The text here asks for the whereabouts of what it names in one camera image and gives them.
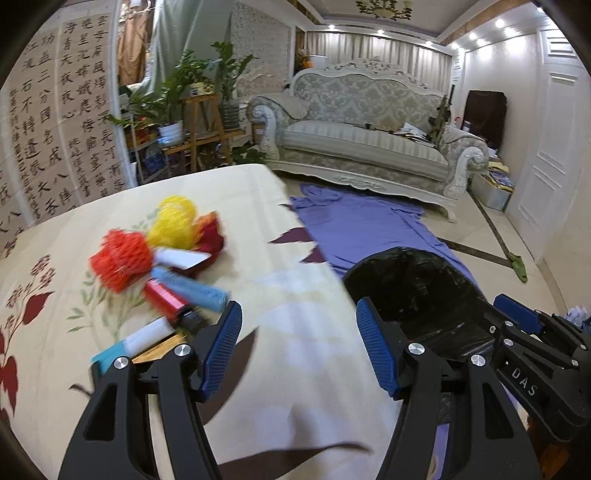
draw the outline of black trash bag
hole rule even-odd
[[[412,342],[437,355],[466,360],[493,345],[482,316],[482,292],[447,260],[396,247],[364,258],[343,277],[353,301],[369,297],[385,322],[399,322]]]

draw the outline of table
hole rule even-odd
[[[0,365],[9,384],[9,393],[0,388],[0,408],[31,459],[57,478],[87,404],[83,390],[92,389],[90,358],[159,316],[142,302],[142,282],[101,299],[87,259],[108,229],[147,229],[172,194],[191,198],[201,213],[218,211],[225,250],[199,280],[231,291],[243,308],[225,383],[200,410],[224,479],[290,472],[285,478],[374,480],[400,406],[378,386],[340,280],[314,262],[322,261],[317,255],[303,261],[315,244],[292,241],[302,225],[286,206],[285,185],[262,165],[176,177],[83,205],[25,231],[0,260],[7,350]],[[150,408],[160,478],[170,480],[156,398]]]

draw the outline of red tube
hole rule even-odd
[[[167,318],[172,326],[178,323],[181,310],[191,305],[187,300],[179,297],[154,278],[146,282],[144,296],[154,308]]]

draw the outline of blue gripper pad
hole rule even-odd
[[[390,397],[393,397],[399,388],[397,363],[379,328],[378,322],[383,321],[375,317],[366,299],[359,300],[356,314],[357,327],[374,368],[378,384],[388,392]]]
[[[528,335],[541,332],[538,314],[504,293],[497,295],[492,306],[507,315]]]
[[[238,335],[240,335],[242,329],[242,308],[240,304],[231,301],[217,325],[213,327],[218,327],[219,331],[203,361],[203,380],[200,390],[205,400],[209,400],[217,392],[226,373],[230,357],[234,352],[236,340],[238,340]]]

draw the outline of storage box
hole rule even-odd
[[[488,183],[481,174],[474,175],[470,189],[484,205],[495,210],[503,211],[511,197],[509,192]]]

